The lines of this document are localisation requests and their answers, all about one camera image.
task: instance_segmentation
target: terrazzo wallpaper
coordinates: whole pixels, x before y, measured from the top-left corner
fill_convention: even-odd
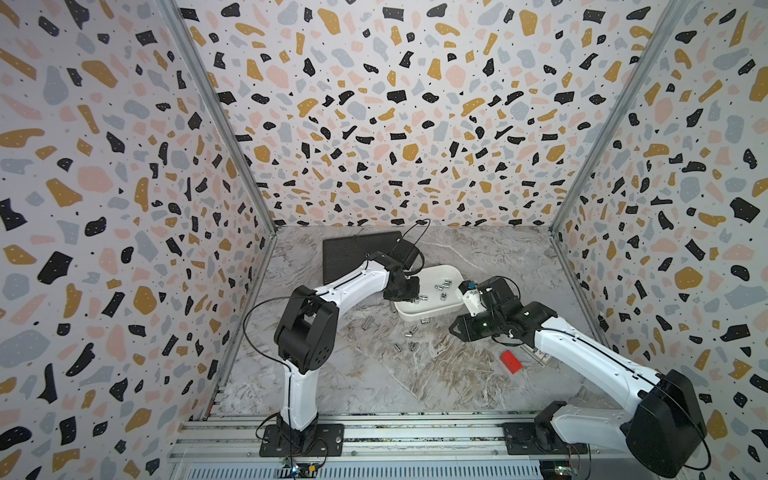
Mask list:
[[[0,477],[159,478],[263,227],[154,3],[0,14]]]
[[[666,0],[179,0],[279,225],[543,225]]]
[[[767,8],[690,3],[559,233],[613,349],[693,381],[689,478],[766,477]]]

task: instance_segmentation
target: gray marble surface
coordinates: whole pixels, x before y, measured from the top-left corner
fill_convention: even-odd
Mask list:
[[[421,227],[409,238],[414,240]],[[322,282],[322,241],[391,228],[284,227],[258,300],[290,295],[304,284]],[[419,242],[426,266],[455,266],[465,279],[483,281],[499,274],[521,288],[523,303],[533,300],[556,310],[581,331],[587,320],[578,307],[548,236],[520,227],[431,227]],[[276,356],[273,334],[286,301],[267,303],[247,328],[254,344]],[[604,403],[592,395],[573,369],[552,360],[538,365],[521,349],[513,353],[524,368],[512,375],[498,359],[507,349],[483,339],[462,343],[448,333],[457,313],[419,324],[412,338],[404,323],[378,293],[339,319],[336,346],[319,371],[318,410],[323,413],[539,410],[553,400],[583,406]],[[371,316],[366,329],[362,326]],[[402,347],[399,352],[395,344]],[[237,353],[218,415],[276,412],[283,402],[283,367],[264,359],[245,341]]]

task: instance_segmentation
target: black rubber mat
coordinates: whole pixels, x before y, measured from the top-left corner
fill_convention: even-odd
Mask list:
[[[366,259],[366,253],[388,253],[399,238],[399,231],[326,238],[323,240],[323,285],[338,280],[360,266]]]

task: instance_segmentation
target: wire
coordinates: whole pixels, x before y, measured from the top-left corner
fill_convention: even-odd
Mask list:
[[[503,276],[503,275],[496,275],[496,276],[499,277],[499,278],[503,278],[504,280],[509,280],[510,282],[512,282],[512,285],[514,285],[515,288],[518,289],[518,298],[520,299],[520,301],[522,301],[523,297],[520,294],[520,287],[518,286],[518,284],[513,279],[509,278],[508,276]]]

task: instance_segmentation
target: metal vent grille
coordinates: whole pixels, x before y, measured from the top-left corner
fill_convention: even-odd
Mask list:
[[[250,480],[285,478],[285,468],[253,464],[199,463],[190,467],[187,480]],[[316,478],[483,478],[484,480],[540,480],[539,463],[532,460],[483,462],[328,462]]]

